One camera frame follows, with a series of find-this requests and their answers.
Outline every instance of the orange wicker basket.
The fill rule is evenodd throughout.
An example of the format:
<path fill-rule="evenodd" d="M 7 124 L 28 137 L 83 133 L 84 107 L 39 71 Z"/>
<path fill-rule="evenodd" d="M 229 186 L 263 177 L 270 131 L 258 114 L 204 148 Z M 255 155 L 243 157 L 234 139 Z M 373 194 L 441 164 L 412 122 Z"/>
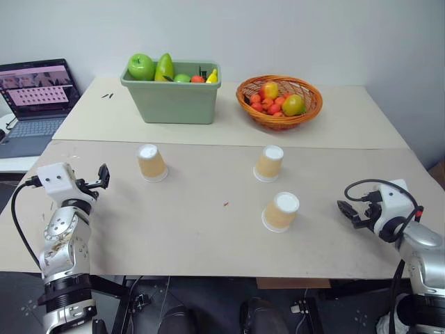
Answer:
<path fill-rule="evenodd" d="M 291 117 L 273 117 L 256 111 L 250 106 L 250 97 L 258 94 L 259 89 L 267 81 L 274 81 L 278 84 L 280 94 L 293 93 L 303 97 L 306 106 L 306 112 L 302 115 Z M 300 123 L 311 120 L 321 110 L 323 98 L 320 92 L 303 80 L 292 77 L 282 77 L 279 75 L 264 75 L 244 81 L 236 90 L 236 98 L 239 104 L 248 112 L 255 122 L 272 130 L 282 131 L 296 127 Z"/>

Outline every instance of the plastic fruit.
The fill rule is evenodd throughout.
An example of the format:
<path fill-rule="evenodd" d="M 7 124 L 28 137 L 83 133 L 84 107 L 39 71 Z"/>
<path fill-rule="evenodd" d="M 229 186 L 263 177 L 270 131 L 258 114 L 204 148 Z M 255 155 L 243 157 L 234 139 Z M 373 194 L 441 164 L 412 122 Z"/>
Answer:
<path fill-rule="evenodd" d="M 135 54 L 128 60 L 128 72 L 136 80 L 153 80 L 154 63 L 146 54 Z"/>
<path fill-rule="evenodd" d="M 169 54 L 163 54 L 158 60 L 156 66 L 156 73 L 154 74 L 155 81 L 168 81 L 164 76 L 173 78 L 173 62 Z"/>
<path fill-rule="evenodd" d="M 273 104 L 272 99 L 264 99 L 263 102 L 261 103 L 264 110 L 268 110 L 272 104 Z"/>
<path fill-rule="evenodd" d="M 207 78 L 206 84 L 216 84 L 218 82 L 218 70 L 214 69 Z"/>
<path fill-rule="evenodd" d="M 274 100 L 278 96 L 278 85 L 274 81 L 266 82 L 260 89 L 259 95 L 264 99 L 272 99 Z"/>
<path fill-rule="evenodd" d="M 253 109 L 255 109 L 256 111 L 259 111 L 260 113 L 263 112 L 263 106 L 261 105 L 261 103 L 254 102 L 254 103 L 252 103 L 251 107 Z"/>
<path fill-rule="evenodd" d="M 204 78 L 201 77 L 200 75 L 194 75 L 194 76 L 192 77 L 191 81 L 192 81 L 192 82 L 195 82 L 195 83 L 198 83 L 198 84 L 202 84 L 202 83 L 206 82 L 206 81 L 204 80 Z"/>
<path fill-rule="evenodd" d="M 190 82 L 191 78 L 187 74 L 176 74 L 174 82 Z"/>
<path fill-rule="evenodd" d="M 250 103 L 261 103 L 261 96 L 258 94 L 252 95 L 250 97 Z"/>
<path fill-rule="evenodd" d="M 282 105 L 283 113 L 286 116 L 300 115 L 305 112 L 305 102 L 299 95 L 291 95 Z"/>
<path fill-rule="evenodd" d="M 267 109 L 267 113 L 269 115 L 275 115 L 281 111 L 281 106 L 278 104 L 272 104 L 269 109 Z"/>
<path fill-rule="evenodd" d="M 280 97 L 277 97 L 277 98 L 275 99 L 275 104 L 278 104 L 278 105 L 282 106 L 283 103 L 284 103 L 284 101 L 286 101 L 286 98 L 280 96 Z"/>

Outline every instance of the laptop keyboard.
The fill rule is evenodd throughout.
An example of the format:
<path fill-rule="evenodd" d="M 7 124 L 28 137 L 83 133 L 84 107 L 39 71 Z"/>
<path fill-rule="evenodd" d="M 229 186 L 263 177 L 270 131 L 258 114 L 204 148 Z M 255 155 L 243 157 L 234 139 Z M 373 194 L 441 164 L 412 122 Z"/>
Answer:
<path fill-rule="evenodd" d="M 31 137 L 31 136 L 49 136 L 54 134 L 63 118 L 56 120 L 28 120 L 18 122 L 8 134 L 9 138 Z"/>

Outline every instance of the upside-down paper cup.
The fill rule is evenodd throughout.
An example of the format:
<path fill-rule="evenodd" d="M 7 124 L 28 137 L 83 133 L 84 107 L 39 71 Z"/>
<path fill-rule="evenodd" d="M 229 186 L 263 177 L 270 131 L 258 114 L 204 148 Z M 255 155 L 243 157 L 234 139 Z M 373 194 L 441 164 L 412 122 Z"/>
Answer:
<path fill-rule="evenodd" d="M 141 146 L 138 149 L 138 163 L 142 176 L 148 182 L 160 182 L 168 175 L 168 168 L 156 145 Z"/>
<path fill-rule="evenodd" d="M 262 182 L 274 182 L 281 171 L 284 152 L 275 145 L 267 145 L 253 168 L 255 177 Z"/>
<path fill-rule="evenodd" d="M 272 232 L 286 232 L 295 220 L 299 207 L 297 196 L 287 192 L 278 193 L 261 215 L 263 225 Z"/>

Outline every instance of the table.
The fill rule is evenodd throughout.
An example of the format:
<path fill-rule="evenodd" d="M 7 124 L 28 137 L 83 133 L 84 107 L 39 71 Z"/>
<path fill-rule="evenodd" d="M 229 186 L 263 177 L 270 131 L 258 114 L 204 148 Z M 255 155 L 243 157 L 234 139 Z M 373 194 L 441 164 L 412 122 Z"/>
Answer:
<path fill-rule="evenodd" d="M 0 129 L 8 133 L 6 123 L 14 119 L 14 114 L 9 113 L 0 118 Z M 38 157 L 20 157 L 0 159 L 0 173 L 25 173 L 37 161 Z"/>
<path fill-rule="evenodd" d="M 257 125 L 235 98 L 237 83 L 218 90 L 211 125 L 147 124 L 116 78 L 96 78 L 53 139 L 301 148 L 408 148 L 363 87 L 317 86 L 319 115 L 297 129 L 274 132 Z M 101 98 L 113 93 L 109 99 Z"/>
<path fill-rule="evenodd" d="M 92 273 L 390 278 L 397 252 L 370 231 L 354 230 L 336 204 L 348 184 L 371 176 L 404 178 L 426 206 L 423 222 L 444 233 L 445 193 L 408 149 L 284 148 L 280 178 L 264 184 L 252 174 L 261 148 L 160 144 L 170 174 L 152 184 L 138 169 L 140 144 L 53 141 L 36 164 L 67 161 L 86 180 L 108 164 L 110 187 L 100 190 L 91 218 Z M 32 168 L 27 176 L 34 173 Z M 262 209 L 279 191 L 295 193 L 301 203 L 284 234 L 261 223 Z M 42 188 L 25 189 L 17 200 L 33 249 L 42 246 L 51 208 Z M 35 271 L 9 210 L 0 216 L 0 235 L 0 252 L 14 255 L 0 260 L 1 270 Z"/>
<path fill-rule="evenodd" d="M 35 165 L 66 161 L 77 177 L 93 180 L 108 164 L 110 187 L 100 191 L 91 218 L 92 273 L 390 278 L 396 251 L 370 231 L 354 230 L 336 205 L 348 184 L 369 177 L 405 179 L 426 207 L 423 223 L 444 234 L 445 193 L 363 88 L 320 87 L 320 115 L 284 133 L 251 122 L 234 100 L 235 88 L 224 83 L 218 91 L 213 125 L 159 125 L 142 121 L 117 79 L 93 81 Z M 102 99 L 107 93 L 113 98 Z M 135 154 L 146 142 L 161 143 L 169 165 L 158 184 L 140 176 Z M 269 143 L 284 148 L 284 170 L 263 184 L 252 168 Z M 278 191 L 294 192 L 301 202 L 284 234 L 269 232 L 260 219 Z M 17 200 L 36 251 L 54 209 L 43 189 L 25 189 Z M 0 270 L 36 271 L 8 210 L 0 233 L 0 251 L 14 255 L 0 259 Z"/>

